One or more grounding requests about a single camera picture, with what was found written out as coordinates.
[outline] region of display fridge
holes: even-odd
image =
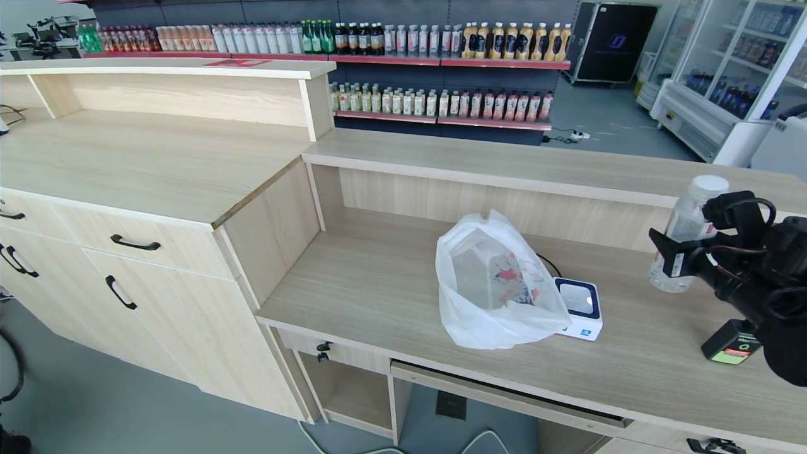
[[[650,116],[704,161],[746,166],[779,113],[807,102],[806,6],[709,0]]]
[[[653,107],[662,82],[664,79],[672,77],[675,67],[684,54],[684,47],[695,30],[695,25],[698,23],[706,2],[706,0],[681,0],[679,2],[662,42],[659,55],[656,57],[653,67],[650,68],[650,76],[644,81],[642,90],[636,98],[636,102],[640,106],[647,110]]]

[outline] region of black drawer handle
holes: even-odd
[[[127,303],[126,301],[123,300],[123,298],[120,297],[118,292],[115,290],[115,287],[112,286],[112,284],[114,283],[115,283],[115,277],[113,275],[107,276],[107,287],[109,287],[109,289],[115,294],[115,297],[118,298],[118,301],[123,303],[123,305],[126,306],[127,309],[131,310],[137,309],[137,305],[135,303]]]
[[[123,237],[121,237],[118,234],[112,235],[111,237],[109,237],[109,239],[111,239],[112,242],[114,242],[115,244],[120,244],[121,246],[128,246],[128,247],[133,247],[135,249],[142,249],[142,250],[158,250],[158,249],[160,249],[160,246],[162,246],[162,244],[160,244],[158,242],[153,242],[153,243],[147,244],[145,246],[142,246],[142,245],[139,245],[139,244],[127,243],[127,242],[122,241]]]
[[[6,259],[5,255],[2,256],[3,259],[6,260],[6,262],[8,262],[8,264],[11,265],[11,267],[14,268],[18,273],[29,275],[30,277],[40,277],[40,273],[25,269],[23,264],[20,263],[19,260],[17,260],[17,258],[14,256],[14,252],[17,252],[17,250],[13,246],[8,246],[6,248],[6,252],[8,253],[9,259],[14,260],[14,263],[16,263],[17,267],[19,268],[15,267],[14,263],[12,263],[9,259]]]
[[[730,452],[731,454],[746,454],[746,450],[740,448],[730,439],[710,438],[706,440],[706,446],[701,446],[700,441],[687,438],[687,444],[692,452],[700,454],[718,454],[719,452]]]
[[[5,214],[4,212],[0,211],[0,217],[5,217],[6,219],[13,219],[15,221],[19,221],[25,217],[24,213],[20,214]]]

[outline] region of checkout counter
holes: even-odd
[[[664,228],[694,176],[718,174],[733,190],[773,201],[778,221],[807,215],[807,185],[795,176],[335,129],[326,88],[333,63],[212,62],[0,66],[3,103],[43,113],[0,139],[0,196],[22,196],[21,209],[56,213],[67,226],[54,233],[50,225],[33,225],[29,231],[40,230],[27,237],[32,243],[63,234],[56,239],[76,243],[96,267],[109,265],[145,287],[217,275],[238,290],[237,301],[226,294],[234,300],[229,305],[178,295],[150,313],[148,301],[159,295],[127,288],[141,296],[143,310],[132,313],[156,335],[155,349],[166,349],[179,365],[159,368],[138,358],[142,367],[247,405],[342,422],[395,443],[412,385],[419,384],[537,417],[545,453],[673,454],[691,452],[688,440],[705,446],[713,438],[749,454],[807,452],[802,389],[776,377],[761,355],[732,367],[701,354],[700,345],[736,311],[700,282],[671,295],[647,280],[654,252],[647,231]],[[98,152],[81,151],[88,148]],[[54,159],[64,165],[52,166]],[[221,172],[213,175],[209,165]],[[165,191],[142,187],[149,182]],[[139,189],[130,194],[133,187]],[[87,215],[95,219],[87,221],[79,208],[115,220]],[[437,238],[463,215],[491,208],[564,276],[597,285],[604,327],[596,342],[552,336],[478,351],[451,341],[437,304]],[[191,243],[166,256],[109,249],[119,246],[107,244],[109,225],[143,246],[150,246],[148,235],[138,233],[198,230],[209,235],[199,244],[211,254],[200,257],[204,250]],[[0,220],[0,237],[15,238],[20,229]],[[146,269],[144,260],[171,267]],[[175,268],[195,270],[196,277]],[[10,275],[3,274],[4,285]],[[21,295],[27,285],[18,284]],[[187,291],[193,293],[191,285]],[[20,300],[36,306],[24,295]],[[174,300],[184,301],[181,310],[167,308]],[[194,335],[200,331],[215,334],[202,339]],[[75,326],[64,332],[83,334]],[[114,345],[90,346],[129,360]],[[216,366],[226,375],[219,369],[211,375],[205,362],[220,357],[194,357],[207,350],[235,358]],[[255,378],[258,369],[264,375]]]

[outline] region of plastic bag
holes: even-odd
[[[496,210],[464,216],[437,240],[440,319],[460,347],[539,341],[571,324],[552,276]]]

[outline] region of electrical cable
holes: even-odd
[[[314,440],[314,437],[312,437],[311,434],[308,433],[305,426],[303,426],[302,422],[298,421],[297,425],[299,426],[300,430],[303,431],[303,434],[306,436],[308,441],[310,441],[314,445],[314,448],[316,448],[316,451],[319,454],[328,454],[320,446],[320,444],[317,443],[316,440]],[[499,445],[501,445],[502,449],[504,450],[504,454],[510,454],[510,451],[508,451],[507,447],[504,446],[504,442],[499,437],[499,434],[495,433],[492,429],[486,429],[484,431],[479,432],[470,442],[468,442],[468,444],[465,445],[465,447],[462,449],[462,451],[459,454],[466,454],[466,452],[468,452],[470,447],[474,446],[474,444],[477,441],[479,441],[479,439],[484,437],[485,435],[493,435],[493,437],[496,438],[496,441],[499,442]],[[362,454],[379,454],[380,452],[397,452],[398,454],[406,454],[406,452],[401,451],[398,448],[381,448],[381,449],[376,449],[374,451],[363,452]]]
[[[556,266],[555,266],[555,264],[554,264],[554,263],[552,263],[552,261],[551,261],[551,260],[549,260],[548,258],[546,258],[546,257],[544,257],[543,255],[539,254],[538,252],[536,252],[536,253],[535,253],[535,255],[537,255],[537,256],[538,256],[538,257],[539,257],[541,260],[543,260],[544,262],[547,262],[549,265],[551,265],[551,266],[552,266],[552,268],[554,268],[554,269],[555,269],[555,272],[556,272],[556,273],[558,273],[558,277],[561,277],[561,278],[563,277],[563,275],[562,275],[562,274],[560,274],[560,269],[558,269],[558,267],[556,267]]]

